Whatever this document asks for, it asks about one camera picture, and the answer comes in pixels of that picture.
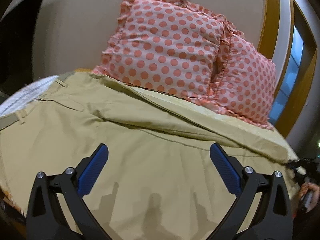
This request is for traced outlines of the person's right hand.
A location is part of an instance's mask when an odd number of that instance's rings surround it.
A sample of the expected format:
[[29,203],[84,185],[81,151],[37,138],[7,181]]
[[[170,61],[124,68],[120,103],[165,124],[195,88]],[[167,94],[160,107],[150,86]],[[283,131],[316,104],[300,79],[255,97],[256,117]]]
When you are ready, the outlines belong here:
[[302,211],[310,212],[319,202],[319,185],[314,183],[304,183],[300,188],[299,197],[302,200]]

